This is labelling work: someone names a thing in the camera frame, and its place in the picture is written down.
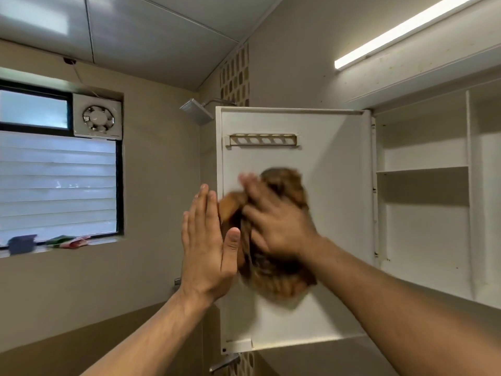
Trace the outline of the blue plastic container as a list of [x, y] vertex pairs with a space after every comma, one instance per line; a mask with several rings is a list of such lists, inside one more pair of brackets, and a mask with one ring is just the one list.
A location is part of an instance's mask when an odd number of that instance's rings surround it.
[[8, 240], [9, 255], [20, 255], [33, 252], [37, 246], [37, 234], [15, 236]]

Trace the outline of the person's left hand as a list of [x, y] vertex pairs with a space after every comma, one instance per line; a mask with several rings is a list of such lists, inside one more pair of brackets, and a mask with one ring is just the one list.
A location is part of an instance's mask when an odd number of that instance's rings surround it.
[[180, 292], [207, 309], [231, 288], [234, 278], [221, 273], [222, 235], [216, 192], [202, 184], [183, 214], [181, 240], [183, 262]]

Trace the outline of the beige toothbrush holder rack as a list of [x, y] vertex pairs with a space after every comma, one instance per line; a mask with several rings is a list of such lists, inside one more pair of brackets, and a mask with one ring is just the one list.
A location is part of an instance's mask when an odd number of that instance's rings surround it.
[[233, 133], [222, 137], [223, 147], [300, 147], [301, 138], [292, 133]]

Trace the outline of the person's right hand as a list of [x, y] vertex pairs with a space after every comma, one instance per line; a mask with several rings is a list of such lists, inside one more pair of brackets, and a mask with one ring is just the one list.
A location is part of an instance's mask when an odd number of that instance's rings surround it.
[[279, 197], [255, 174], [241, 173], [238, 180], [249, 198], [248, 204], [271, 205], [270, 236], [254, 234], [251, 239], [270, 256], [303, 260], [308, 249], [315, 248], [321, 236], [307, 213], [289, 199]]

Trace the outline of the white tube light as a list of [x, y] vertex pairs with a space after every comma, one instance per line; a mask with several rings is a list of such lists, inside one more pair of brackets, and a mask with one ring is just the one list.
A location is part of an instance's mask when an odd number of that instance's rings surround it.
[[334, 61], [343, 71], [483, 0], [441, 0]]

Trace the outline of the person's right forearm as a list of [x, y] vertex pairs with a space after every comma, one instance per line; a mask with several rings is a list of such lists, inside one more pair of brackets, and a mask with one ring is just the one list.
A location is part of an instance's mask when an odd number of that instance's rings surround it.
[[501, 376], [501, 339], [310, 233], [302, 262], [338, 297], [400, 376]]

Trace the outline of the green and red packet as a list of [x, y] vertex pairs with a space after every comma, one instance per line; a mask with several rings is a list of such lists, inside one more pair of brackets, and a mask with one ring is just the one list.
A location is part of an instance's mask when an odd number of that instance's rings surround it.
[[60, 235], [55, 238], [49, 239], [45, 242], [45, 246], [48, 248], [59, 248], [59, 249], [70, 249], [75, 250], [82, 246], [87, 246], [91, 236], [68, 236]]

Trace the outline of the white exhaust fan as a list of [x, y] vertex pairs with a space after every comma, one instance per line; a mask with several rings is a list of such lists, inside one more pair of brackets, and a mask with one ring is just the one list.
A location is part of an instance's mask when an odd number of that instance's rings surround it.
[[73, 94], [73, 135], [122, 141], [122, 102]]

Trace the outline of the white cabinet door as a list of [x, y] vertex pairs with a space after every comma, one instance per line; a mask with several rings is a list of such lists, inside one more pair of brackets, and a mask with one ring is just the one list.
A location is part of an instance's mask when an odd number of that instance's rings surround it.
[[[233, 133], [292, 133], [300, 147], [230, 147]], [[369, 111], [216, 107], [217, 195], [241, 190], [241, 172], [298, 170], [317, 231], [373, 264], [371, 114]], [[220, 302], [222, 354], [364, 336], [349, 310], [318, 284], [299, 298], [273, 302], [237, 278]]]

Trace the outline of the black framed louvre window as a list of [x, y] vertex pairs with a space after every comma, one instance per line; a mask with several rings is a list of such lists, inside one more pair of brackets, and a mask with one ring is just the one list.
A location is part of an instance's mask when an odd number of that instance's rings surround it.
[[123, 235], [122, 141], [73, 135], [73, 94], [0, 80], [0, 251], [15, 236]]

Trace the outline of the brown cleaning cloth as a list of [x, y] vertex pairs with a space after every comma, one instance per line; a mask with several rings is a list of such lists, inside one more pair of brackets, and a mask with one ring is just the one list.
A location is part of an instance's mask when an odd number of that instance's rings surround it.
[[[310, 215], [307, 192], [298, 170], [271, 167], [260, 174], [263, 183], [279, 197], [286, 197]], [[317, 284], [316, 277], [296, 260], [273, 258], [251, 240], [252, 223], [242, 215], [248, 197], [243, 191], [231, 191], [218, 203], [222, 237], [236, 227], [241, 232], [237, 250], [237, 268], [243, 282], [261, 296], [273, 302], [299, 298]]]

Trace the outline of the white wall cabinet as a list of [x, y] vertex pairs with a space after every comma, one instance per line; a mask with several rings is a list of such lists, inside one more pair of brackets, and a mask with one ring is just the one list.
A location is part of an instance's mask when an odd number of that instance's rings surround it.
[[353, 101], [372, 115], [374, 257], [501, 311], [501, 65]]

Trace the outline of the square chrome shower head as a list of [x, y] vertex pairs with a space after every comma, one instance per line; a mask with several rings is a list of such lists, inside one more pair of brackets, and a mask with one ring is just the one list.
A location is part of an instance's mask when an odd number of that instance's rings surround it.
[[225, 99], [213, 98], [204, 103], [199, 103], [197, 100], [192, 98], [180, 106], [179, 109], [188, 114], [197, 125], [203, 126], [214, 120], [214, 116], [205, 108], [211, 103], [216, 103], [222, 106], [237, 106], [236, 102]]

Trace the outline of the person's left forearm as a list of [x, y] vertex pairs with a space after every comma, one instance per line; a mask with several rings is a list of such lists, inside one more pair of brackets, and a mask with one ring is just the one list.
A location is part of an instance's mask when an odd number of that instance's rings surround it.
[[80, 376], [163, 376], [221, 293], [180, 288], [133, 334]]

